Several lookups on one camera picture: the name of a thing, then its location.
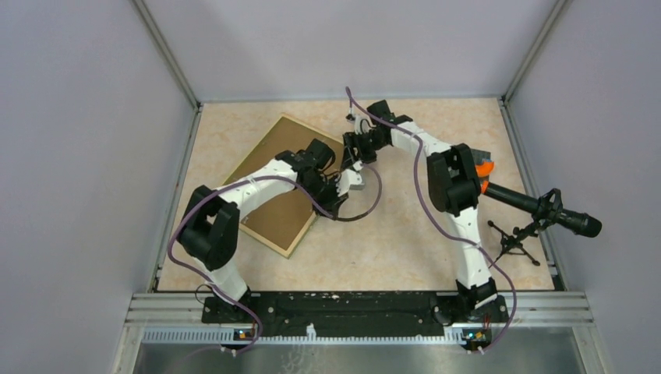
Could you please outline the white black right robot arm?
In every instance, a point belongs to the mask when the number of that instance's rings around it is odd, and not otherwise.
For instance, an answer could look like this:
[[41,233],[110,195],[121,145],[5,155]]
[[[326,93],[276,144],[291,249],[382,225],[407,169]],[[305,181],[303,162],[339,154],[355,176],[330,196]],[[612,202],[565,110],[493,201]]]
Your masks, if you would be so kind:
[[493,262],[482,247],[478,203],[484,184],[471,149],[430,135],[407,115],[395,115],[385,100],[367,108],[350,101],[346,119],[353,130],[343,135],[345,165],[372,164],[377,151],[386,146],[410,153],[415,164],[425,163],[428,196],[419,202],[427,216],[432,210],[447,215],[450,230],[432,223],[458,248],[456,317],[488,320],[506,312],[489,269]]

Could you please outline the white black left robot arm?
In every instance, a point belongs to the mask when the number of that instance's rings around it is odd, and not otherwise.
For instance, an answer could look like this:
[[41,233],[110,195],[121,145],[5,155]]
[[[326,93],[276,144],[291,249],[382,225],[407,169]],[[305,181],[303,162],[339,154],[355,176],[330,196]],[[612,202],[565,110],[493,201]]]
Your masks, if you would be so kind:
[[307,148],[285,150],[262,168],[215,189],[205,185],[190,196],[185,215],[171,239],[201,266],[198,270],[221,299],[220,310],[232,322],[249,315],[249,290],[233,257],[237,250],[239,224],[254,210],[272,199],[299,190],[314,210],[330,219],[338,218],[350,189],[362,187],[361,165],[328,175],[327,164],[334,151],[314,139]]

